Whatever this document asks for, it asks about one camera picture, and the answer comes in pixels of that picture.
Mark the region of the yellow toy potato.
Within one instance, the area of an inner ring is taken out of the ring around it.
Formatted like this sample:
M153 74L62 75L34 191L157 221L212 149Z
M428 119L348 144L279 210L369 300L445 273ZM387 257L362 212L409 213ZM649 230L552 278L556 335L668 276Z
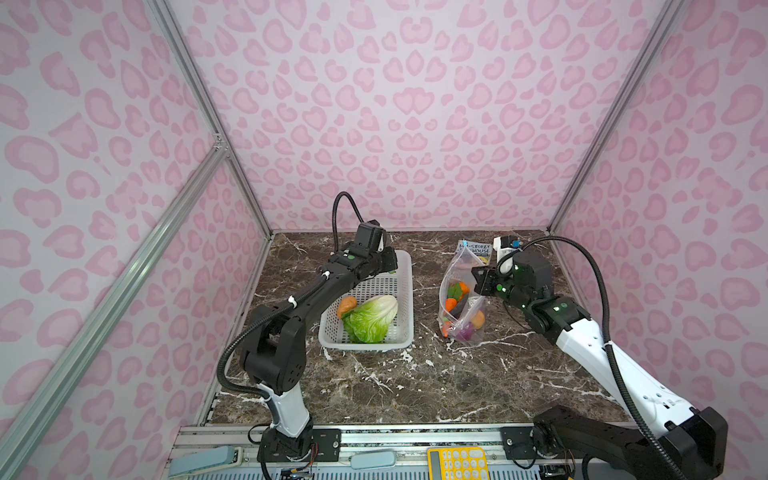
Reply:
M337 308L337 318L342 319L349 311L356 308L357 305L358 305L358 301L353 296L342 298Z
M483 311L477 311L470 320L471 325L475 330L482 329L486 321L486 317Z

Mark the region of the clear zip top bag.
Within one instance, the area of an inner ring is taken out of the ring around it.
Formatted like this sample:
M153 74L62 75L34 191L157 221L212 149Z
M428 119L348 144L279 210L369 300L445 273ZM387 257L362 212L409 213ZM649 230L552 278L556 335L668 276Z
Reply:
M490 244L458 242L439 289L438 322L445 338L471 346L483 340L487 298L474 291L472 269L487 266L492 253Z

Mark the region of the dark toy eggplant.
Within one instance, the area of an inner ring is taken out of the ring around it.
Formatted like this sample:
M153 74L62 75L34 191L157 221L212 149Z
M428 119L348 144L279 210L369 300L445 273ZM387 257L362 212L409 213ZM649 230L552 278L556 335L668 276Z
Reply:
M464 296L460 301L457 302L457 306L451 310L449 313L456 319L460 319L463 311L465 310L467 303L468 303L469 297Z

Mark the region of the white perforated plastic basket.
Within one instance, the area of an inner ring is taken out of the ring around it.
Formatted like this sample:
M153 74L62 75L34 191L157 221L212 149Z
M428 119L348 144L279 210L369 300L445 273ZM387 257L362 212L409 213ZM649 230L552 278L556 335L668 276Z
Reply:
M396 271L362 282L322 313L318 339L323 347L385 352L412 344L412 260L404 250L396 256Z

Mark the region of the purple toy onion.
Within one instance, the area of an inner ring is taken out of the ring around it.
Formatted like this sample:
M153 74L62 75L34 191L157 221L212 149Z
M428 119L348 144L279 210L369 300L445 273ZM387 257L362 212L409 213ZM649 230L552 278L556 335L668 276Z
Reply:
M475 327L472 323L466 323L455 330L455 338L460 342L470 342L475 335Z

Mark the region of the green white toy cabbage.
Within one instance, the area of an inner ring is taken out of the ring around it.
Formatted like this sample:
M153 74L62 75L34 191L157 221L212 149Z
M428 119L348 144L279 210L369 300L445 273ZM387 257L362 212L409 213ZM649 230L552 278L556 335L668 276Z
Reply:
M379 344L386 338L397 313L397 298L379 295L357 305L341 321L352 343Z

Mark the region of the green toy pepper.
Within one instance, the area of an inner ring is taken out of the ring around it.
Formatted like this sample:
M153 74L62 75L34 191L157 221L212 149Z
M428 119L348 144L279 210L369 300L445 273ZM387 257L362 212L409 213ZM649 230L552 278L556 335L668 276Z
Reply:
M453 299L460 302L465 295L465 285L462 282L451 283L446 291L446 299Z

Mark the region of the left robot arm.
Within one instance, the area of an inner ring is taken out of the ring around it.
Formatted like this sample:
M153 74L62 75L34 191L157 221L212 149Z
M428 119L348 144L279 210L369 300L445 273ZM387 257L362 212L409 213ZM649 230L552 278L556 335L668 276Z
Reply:
M361 282L397 269L388 234L377 221L358 226L353 241L336 250L302 290L274 307L258 307L239 336L240 363L251 383L240 389L266 401L272 421L259 458L302 461L312 451L311 415L300 379L306 368L306 333L336 300Z

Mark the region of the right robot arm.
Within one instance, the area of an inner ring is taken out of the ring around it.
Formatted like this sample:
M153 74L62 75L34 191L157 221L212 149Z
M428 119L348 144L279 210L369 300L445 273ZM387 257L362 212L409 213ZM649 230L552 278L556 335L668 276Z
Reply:
M555 292L552 266L533 244L471 270L475 293L520 310L534 332L578 362L635 423L620 427L552 407L533 420L532 451L542 458L575 451L584 466L598 459L637 479L717 478L725 467L727 421L675 394L612 341L602 273L588 251L582 254L597 280L600 321Z

